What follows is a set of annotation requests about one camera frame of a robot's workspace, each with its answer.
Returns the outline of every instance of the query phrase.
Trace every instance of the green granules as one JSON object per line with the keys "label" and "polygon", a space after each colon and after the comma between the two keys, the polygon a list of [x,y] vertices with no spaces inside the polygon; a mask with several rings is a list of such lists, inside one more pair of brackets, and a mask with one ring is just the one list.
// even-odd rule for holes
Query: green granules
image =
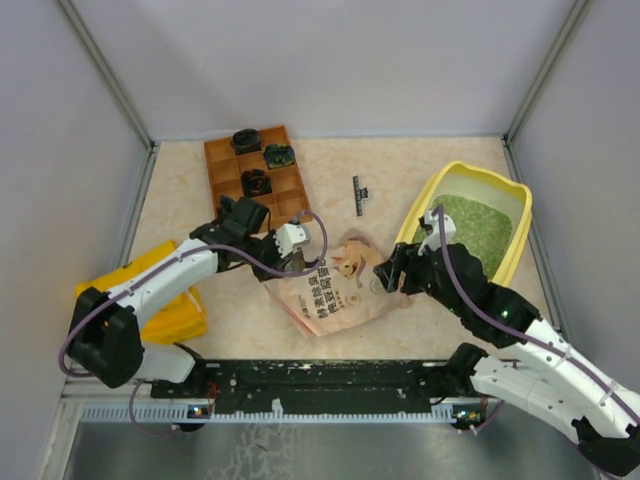
{"label": "green granules", "polygon": [[[513,228],[509,217],[484,203],[457,195],[440,195],[430,208],[441,203],[456,225],[451,243],[465,245],[471,255],[480,259],[487,278],[493,278],[509,246]],[[425,237],[425,232],[418,227],[413,243],[422,242]]]}

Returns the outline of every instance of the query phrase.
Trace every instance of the wooden box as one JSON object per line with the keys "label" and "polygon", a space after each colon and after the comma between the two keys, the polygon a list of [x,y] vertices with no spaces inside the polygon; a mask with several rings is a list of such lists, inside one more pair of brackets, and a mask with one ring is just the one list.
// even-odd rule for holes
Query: wooden box
{"label": "wooden box", "polygon": [[[205,142],[204,153],[207,159],[209,185],[213,206],[218,211],[220,196],[225,195],[238,200],[242,195],[240,176],[247,170],[255,168],[264,170],[271,179],[272,193],[253,197],[254,200],[269,207],[271,210],[271,228],[278,228],[287,223],[300,210],[309,210],[309,200],[304,190],[298,161],[288,167],[269,170],[262,152],[267,145],[291,145],[289,135],[284,125],[259,130],[261,139],[260,152],[236,155],[231,147],[231,137],[220,138]],[[268,229],[268,219],[265,220],[260,232]],[[311,217],[302,217],[302,222],[308,222]]]}

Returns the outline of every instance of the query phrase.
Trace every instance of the beige marble surface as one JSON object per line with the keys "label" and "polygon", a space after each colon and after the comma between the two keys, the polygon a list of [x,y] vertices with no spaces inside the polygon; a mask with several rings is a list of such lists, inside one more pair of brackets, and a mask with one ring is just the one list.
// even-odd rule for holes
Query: beige marble surface
{"label": "beige marble surface", "polygon": [[[355,138],[294,140],[311,208],[339,238],[358,228],[376,239],[385,254],[427,179],[453,160],[508,176],[498,138]],[[351,178],[360,175],[371,199],[365,216],[355,215]],[[202,142],[163,143],[151,179],[132,258],[157,244],[182,241],[214,217]],[[319,252],[320,233],[309,254]],[[547,312],[531,250],[527,245],[511,287]],[[426,295],[359,327],[305,338],[255,281],[250,269],[216,275],[197,285],[208,309],[209,331],[187,344],[209,358],[446,359],[474,339],[460,322]]]}

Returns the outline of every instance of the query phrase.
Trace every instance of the white wall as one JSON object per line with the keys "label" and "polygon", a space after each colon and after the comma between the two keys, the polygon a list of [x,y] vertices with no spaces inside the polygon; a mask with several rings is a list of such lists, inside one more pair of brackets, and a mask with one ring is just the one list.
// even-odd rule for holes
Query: white wall
{"label": "white wall", "polygon": [[640,391],[640,2],[595,0],[516,140],[577,346]]}
{"label": "white wall", "polygon": [[51,0],[0,16],[0,477],[33,478],[75,283],[109,267],[144,149]]}
{"label": "white wall", "polygon": [[572,0],[76,0],[152,136],[501,134]]}

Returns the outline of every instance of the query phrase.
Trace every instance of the yellow package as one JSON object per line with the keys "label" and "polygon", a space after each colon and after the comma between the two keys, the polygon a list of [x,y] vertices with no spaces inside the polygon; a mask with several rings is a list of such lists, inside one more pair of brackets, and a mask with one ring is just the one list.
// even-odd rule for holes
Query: yellow package
{"label": "yellow package", "polygon": [[[176,244],[174,242],[165,242],[136,258],[124,267],[118,268],[91,282],[81,283],[76,286],[76,298],[89,287],[95,287],[105,292],[114,285],[120,285],[139,275],[150,266],[158,263],[175,249]],[[207,312],[202,304],[202,300],[197,290],[191,287],[167,303],[167,305],[144,326],[140,332],[140,337],[144,342],[165,345],[184,342],[185,340],[206,333],[206,318]]]}

